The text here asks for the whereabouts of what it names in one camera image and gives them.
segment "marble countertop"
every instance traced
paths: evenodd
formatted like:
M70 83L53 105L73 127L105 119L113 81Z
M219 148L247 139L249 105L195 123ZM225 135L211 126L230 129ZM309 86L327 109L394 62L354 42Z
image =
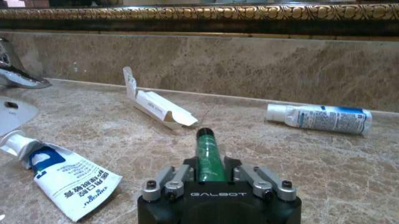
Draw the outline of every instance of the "marble countertop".
M195 154L197 129L171 131L134 108L122 86L51 80L42 90L0 89L39 115L22 127L34 138L74 150L123 175L111 195L81 223L138 223L146 179ZM215 131L222 153L269 166L298 186L303 223L398 223L399 114L374 112L367 136L265 122L267 100L158 91ZM73 223L17 158L0 152L3 224Z

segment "marble backsplash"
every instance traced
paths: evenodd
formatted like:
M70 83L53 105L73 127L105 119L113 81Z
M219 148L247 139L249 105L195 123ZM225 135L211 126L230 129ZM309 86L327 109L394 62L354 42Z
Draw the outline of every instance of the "marble backsplash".
M45 77L399 112L399 42L0 32Z

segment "green tube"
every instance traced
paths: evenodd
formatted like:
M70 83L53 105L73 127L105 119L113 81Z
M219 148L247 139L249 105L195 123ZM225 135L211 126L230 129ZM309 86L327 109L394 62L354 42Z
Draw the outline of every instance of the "green tube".
M210 128L202 128L198 132L197 156L199 158L198 180L227 181L215 135Z

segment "black tube cap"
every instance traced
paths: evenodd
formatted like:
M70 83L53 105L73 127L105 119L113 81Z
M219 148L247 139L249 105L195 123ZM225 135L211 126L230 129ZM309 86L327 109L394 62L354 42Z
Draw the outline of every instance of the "black tube cap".
M199 131L198 131L198 139L203 135L213 135L215 137L213 129L210 129L207 127L199 129Z

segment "metal bracket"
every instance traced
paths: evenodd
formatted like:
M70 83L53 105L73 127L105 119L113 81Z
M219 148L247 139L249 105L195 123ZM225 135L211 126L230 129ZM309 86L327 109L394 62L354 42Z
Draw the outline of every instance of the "metal bracket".
M262 199L269 199L271 197L273 184L261 178L251 165L242 164L235 168L234 180L249 181L253 186L254 195Z
M183 164L179 167L179 171L173 180L170 180L165 187L166 187L166 194L170 196L170 199L177 199L185 194L185 181L194 180L194 169L190 165Z
M297 199L297 188L293 187L291 181L281 180L267 167L258 168L257 173L262 179L271 182L277 195L282 200L294 201Z
M149 180L143 187L143 199L149 202L162 197L162 188L174 177L175 167L166 167L157 175L155 180Z

